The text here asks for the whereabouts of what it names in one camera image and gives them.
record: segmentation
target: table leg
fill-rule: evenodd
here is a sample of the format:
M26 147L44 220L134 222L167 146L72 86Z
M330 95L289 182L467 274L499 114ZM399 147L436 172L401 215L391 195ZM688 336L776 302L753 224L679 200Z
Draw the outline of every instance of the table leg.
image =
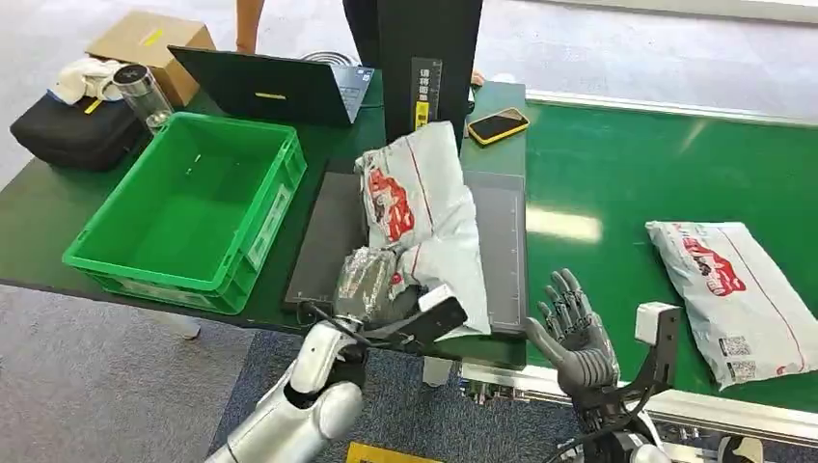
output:
M423 357L423 382L433 388L443 386L449 381L451 364L451 360Z
M178 313L167 313L159 311L143 311L144 314L153 318L158 323L165 325L171 333L182 336L186 340L194 340L199 336L202 327L192 316L179 315Z

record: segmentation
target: red printed logo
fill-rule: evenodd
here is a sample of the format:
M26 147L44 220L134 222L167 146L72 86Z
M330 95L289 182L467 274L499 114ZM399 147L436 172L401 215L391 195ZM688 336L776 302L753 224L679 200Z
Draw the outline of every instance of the red printed logo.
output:
M415 228L415 215L406 200L406 190L394 177L384 176L379 168L372 169L368 190L375 209L375 221L388 229L390 241L398 241L404 233Z
M684 237L682 243L698 265L698 270L706 279L710 292L717 296L726 296L733 291L747 290L747 285L736 276L729 260L705 248L695 238Z

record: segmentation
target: ruler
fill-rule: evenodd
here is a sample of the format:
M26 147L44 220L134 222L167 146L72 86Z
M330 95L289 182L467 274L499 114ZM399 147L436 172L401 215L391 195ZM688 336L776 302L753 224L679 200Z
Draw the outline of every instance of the ruler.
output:
M415 130L437 121L443 60L412 58L412 125Z

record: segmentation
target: smartphone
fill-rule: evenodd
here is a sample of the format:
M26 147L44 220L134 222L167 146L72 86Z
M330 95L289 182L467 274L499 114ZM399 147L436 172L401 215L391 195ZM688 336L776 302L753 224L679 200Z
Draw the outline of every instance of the smartphone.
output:
M475 141L485 146L525 130L528 126L529 120L520 110L508 108L469 123L469 133Z

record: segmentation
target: green plastic crate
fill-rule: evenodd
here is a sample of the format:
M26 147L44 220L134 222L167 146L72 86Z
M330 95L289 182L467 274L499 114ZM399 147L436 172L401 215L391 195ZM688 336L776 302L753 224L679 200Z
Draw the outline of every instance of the green plastic crate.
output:
M110 292L239 313L306 169L292 127L176 113L63 262Z

